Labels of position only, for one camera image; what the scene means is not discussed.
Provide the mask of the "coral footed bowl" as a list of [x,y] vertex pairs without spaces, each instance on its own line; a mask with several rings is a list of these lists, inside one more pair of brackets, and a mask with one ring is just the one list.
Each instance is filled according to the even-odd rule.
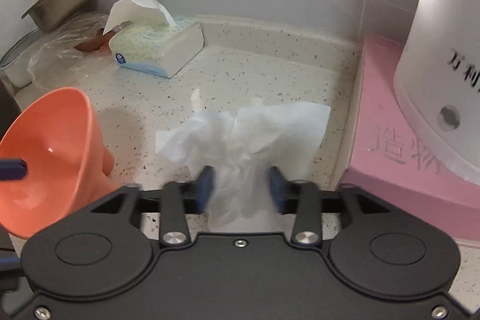
[[1,139],[1,157],[27,164],[24,179],[1,183],[1,225],[22,239],[116,190],[114,157],[78,88],[55,89],[28,106]]

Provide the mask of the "white paper tissue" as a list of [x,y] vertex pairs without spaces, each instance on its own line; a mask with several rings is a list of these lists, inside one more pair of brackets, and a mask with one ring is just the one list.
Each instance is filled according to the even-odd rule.
[[218,112],[202,110],[182,126],[158,131],[154,150],[196,177],[215,171],[205,215],[210,232],[281,232],[268,170],[288,179],[306,179],[326,134],[330,108],[309,101],[250,106]]

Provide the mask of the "black rice cooker pot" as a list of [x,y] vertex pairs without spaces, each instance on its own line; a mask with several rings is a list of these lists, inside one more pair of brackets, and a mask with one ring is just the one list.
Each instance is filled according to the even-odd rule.
[[7,86],[0,81],[0,138],[3,138],[16,119],[21,114],[16,100]]

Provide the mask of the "pink box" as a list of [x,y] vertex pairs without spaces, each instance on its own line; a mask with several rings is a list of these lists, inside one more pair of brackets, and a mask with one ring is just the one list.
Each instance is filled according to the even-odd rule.
[[403,44],[365,37],[329,188],[353,184],[479,246],[479,186],[438,161],[408,126],[393,90]]

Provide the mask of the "steel steamer pot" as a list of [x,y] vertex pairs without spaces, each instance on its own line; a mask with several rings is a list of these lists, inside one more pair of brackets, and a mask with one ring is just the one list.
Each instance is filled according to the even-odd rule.
[[23,88],[31,83],[28,72],[30,51],[44,36],[38,28],[18,40],[1,58],[1,70],[15,88]]

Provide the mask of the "clear plastic bag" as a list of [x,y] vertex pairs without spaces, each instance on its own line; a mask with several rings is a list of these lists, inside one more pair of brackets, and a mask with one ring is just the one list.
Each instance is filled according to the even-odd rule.
[[29,56],[28,73],[42,92],[78,85],[112,62],[103,40],[107,16],[88,12],[67,21],[41,38]]

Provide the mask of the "tissue pack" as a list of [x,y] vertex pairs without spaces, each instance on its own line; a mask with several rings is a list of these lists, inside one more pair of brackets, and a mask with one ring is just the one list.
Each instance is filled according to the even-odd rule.
[[204,47],[195,17],[172,16],[156,0],[120,0],[113,4],[105,32],[120,67],[170,79]]

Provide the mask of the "white electric kettle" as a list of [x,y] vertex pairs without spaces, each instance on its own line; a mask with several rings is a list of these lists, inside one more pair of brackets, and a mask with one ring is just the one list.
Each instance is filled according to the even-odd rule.
[[394,93],[427,149],[478,184],[479,0],[419,0]]

